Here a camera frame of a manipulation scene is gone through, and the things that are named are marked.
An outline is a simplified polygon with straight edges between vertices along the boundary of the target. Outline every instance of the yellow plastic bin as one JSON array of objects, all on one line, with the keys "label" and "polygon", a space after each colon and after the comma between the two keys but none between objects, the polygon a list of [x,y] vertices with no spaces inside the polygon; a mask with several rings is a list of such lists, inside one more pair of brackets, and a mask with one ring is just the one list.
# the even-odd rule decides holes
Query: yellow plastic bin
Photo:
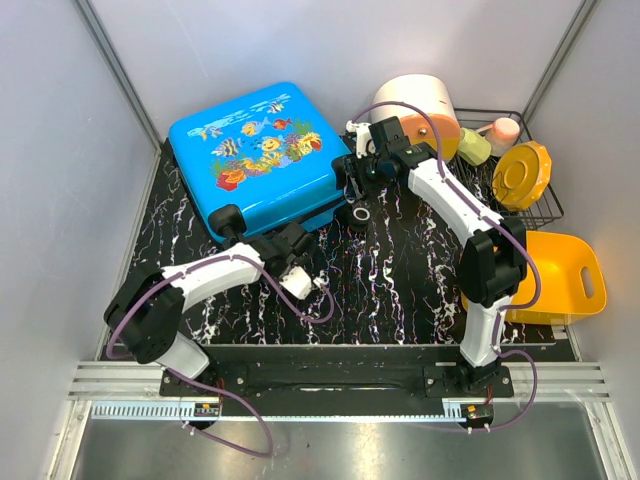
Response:
[{"label": "yellow plastic bin", "polygon": [[[527,251],[542,280],[538,302],[526,310],[510,310],[506,320],[538,325],[565,325],[602,311],[607,290],[598,259],[584,240],[571,235],[527,232]],[[513,305],[533,297],[535,280],[528,267]]]}]

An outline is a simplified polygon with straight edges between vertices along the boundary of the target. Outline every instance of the red fish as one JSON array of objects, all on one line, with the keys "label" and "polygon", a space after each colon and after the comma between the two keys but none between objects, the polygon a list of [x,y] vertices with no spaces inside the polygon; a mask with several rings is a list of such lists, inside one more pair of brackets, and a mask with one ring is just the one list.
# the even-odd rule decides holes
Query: red fish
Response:
[{"label": "red fish", "polygon": [[284,130],[285,128],[287,128],[287,125],[291,125],[290,118],[288,118],[287,120],[279,118],[278,120],[273,122],[273,128],[275,128],[276,130]]}]

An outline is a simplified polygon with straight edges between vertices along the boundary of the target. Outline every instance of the yellow lid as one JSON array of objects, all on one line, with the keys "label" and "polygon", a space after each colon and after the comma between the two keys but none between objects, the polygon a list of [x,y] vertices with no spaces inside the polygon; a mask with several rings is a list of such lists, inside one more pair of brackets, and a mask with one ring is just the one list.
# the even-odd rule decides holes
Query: yellow lid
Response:
[{"label": "yellow lid", "polygon": [[530,141],[505,153],[493,172],[493,194],[511,211],[537,202],[551,178],[551,157],[544,145]]}]

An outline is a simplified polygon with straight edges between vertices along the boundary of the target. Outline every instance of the blue box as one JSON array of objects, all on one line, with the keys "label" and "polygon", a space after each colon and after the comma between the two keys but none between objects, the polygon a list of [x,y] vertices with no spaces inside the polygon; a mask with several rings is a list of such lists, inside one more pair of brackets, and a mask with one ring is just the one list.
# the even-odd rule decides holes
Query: blue box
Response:
[{"label": "blue box", "polygon": [[331,161],[349,153],[292,83],[278,83],[179,120],[169,142],[197,210],[237,205],[245,235],[298,221],[308,231],[344,204]]}]

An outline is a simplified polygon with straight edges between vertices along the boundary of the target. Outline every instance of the beige canister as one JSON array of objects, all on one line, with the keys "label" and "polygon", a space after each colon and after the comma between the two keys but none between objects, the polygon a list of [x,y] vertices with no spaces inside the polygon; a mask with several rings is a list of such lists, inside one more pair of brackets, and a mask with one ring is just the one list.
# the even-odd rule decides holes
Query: beige canister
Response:
[{"label": "beige canister", "polygon": [[[460,125],[447,87],[439,78],[432,75],[412,74],[389,80],[380,87],[373,103],[389,100],[408,103],[428,114],[442,138],[444,159],[453,158],[460,142]],[[427,142],[434,149],[436,148],[433,130],[427,121],[406,107],[395,105],[378,107],[371,112],[371,122],[379,122],[393,116],[400,119],[402,129],[412,144]]]}]

